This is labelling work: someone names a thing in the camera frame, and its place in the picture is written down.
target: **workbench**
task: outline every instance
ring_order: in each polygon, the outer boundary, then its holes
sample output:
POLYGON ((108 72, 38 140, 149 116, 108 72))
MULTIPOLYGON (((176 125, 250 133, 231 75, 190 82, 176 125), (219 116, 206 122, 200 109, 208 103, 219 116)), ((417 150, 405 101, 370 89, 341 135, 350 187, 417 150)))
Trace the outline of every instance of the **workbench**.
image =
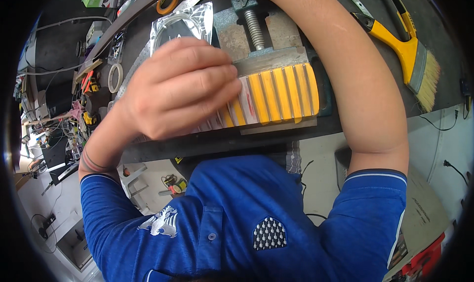
MULTIPOLYGON (((214 13, 232 7, 230 0, 203 0, 200 3, 209 1, 213 2, 214 13)), ((348 11, 360 12, 351 0, 338 1, 341 2, 348 11)), ((395 26, 382 0, 360 1, 372 13, 376 20, 382 23, 394 35, 397 34, 395 26)), ((418 30, 418 39, 426 48, 432 51, 441 66, 441 76, 437 84, 437 94, 433 110, 439 110, 462 103, 463 97, 459 87, 459 79, 461 78, 460 53, 449 37, 441 17, 438 15, 435 7, 430 4, 429 0, 402 1, 412 15, 418 30)), ((121 63, 124 75, 130 70, 138 54, 149 40, 151 22, 160 16, 161 15, 159 15, 153 7, 150 7, 128 26, 121 63)), ((416 98, 403 83, 402 70, 397 55, 386 44, 375 38, 372 38, 372 40, 394 75, 405 104, 407 117, 420 115, 421 111, 416 98)), ((102 85, 107 85, 109 69, 110 65, 104 65, 101 69, 101 73, 104 75, 101 79, 102 85)), ((239 128, 234 127, 175 137, 166 141, 134 143, 125 149, 122 155, 122 163, 136 163, 218 153, 339 133, 342 131, 342 128, 334 95, 332 95, 332 99, 332 114, 327 117, 318 118, 317 126, 252 135, 241 135, 239 128)))

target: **finger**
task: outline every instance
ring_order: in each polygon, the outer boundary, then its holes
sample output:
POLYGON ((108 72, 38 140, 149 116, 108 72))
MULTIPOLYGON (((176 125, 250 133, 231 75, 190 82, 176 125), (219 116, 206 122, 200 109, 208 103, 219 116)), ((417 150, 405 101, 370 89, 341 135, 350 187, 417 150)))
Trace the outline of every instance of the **finger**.
POLYGON ((152 59, 161 59, 162 57, 173 53, 177 50, 181 50, 183 48, 192 47, 192 46, 207 46, 205 40, 197 39, 196 37, 192 36, 185 36, 172 39, 165 44, 163 44, 160 48, 158 48, 153 55, 151 56, 152 59))
POLYGON ((170 110, 163 116, 163 124, 169 125, 168 133, 182 132, 200 125, 209 116, 224 107, 228 101, 234 99, 242 90, 242 83, 235 79, 224 85, 209 98, 193 105, 170 110))
POLYGON ((209 67, 161 83, 157 95, 166 96, 169 107, 165 109, 178 108, 212 95, 235 79, 237 68, 234 65, 209 67))
POLYGON ((213 66, 232 64, 230 56, 213 46, 192 46, 177 50, 150 63, 150 77, 163 82, 178 75, 213 66))

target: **blue polo shirt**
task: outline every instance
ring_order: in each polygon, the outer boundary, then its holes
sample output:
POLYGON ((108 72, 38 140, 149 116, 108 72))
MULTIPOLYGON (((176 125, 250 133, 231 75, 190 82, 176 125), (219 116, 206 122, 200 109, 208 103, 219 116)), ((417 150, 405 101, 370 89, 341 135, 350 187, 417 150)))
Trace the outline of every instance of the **blue polo shirt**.
POLYGON ((84 230, 106 281, 168 281, 206 270, 256 281, 381 281, 406 204, 393 170, 348 176, 320 226, 298 175, 261 155, 204 161, 184 197, 143 216, 120 184, 81 181, 84 230))

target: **hand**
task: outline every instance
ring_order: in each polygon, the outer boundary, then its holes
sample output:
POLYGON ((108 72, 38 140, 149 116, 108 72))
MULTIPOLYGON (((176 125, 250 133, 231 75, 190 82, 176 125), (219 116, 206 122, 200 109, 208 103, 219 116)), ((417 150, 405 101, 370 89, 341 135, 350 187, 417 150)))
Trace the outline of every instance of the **hand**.
POLYGON ((154 140, 189 133, 238 95, 232 59, 194 37, 164 44, 135 72, 113 107, 130 131, 154 140))

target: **person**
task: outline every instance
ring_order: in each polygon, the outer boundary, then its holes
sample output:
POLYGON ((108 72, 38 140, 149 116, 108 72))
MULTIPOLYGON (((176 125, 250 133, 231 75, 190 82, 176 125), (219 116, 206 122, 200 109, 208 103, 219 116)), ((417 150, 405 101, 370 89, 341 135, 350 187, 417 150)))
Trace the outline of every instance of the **person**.
POLYGON ((271 0, 310 40, 331 80, 348 177, 327 220, 303 212, 299 174, 265 155, 202 161, 186 195, 143 216, 117 173, 137 135, 189 133, 240 91, 230 57, 195 38, 163 45, 87 142, 84 231, 107 281, 381 281, 406 202, 407 124, 397 84, 337 0, 271 0))

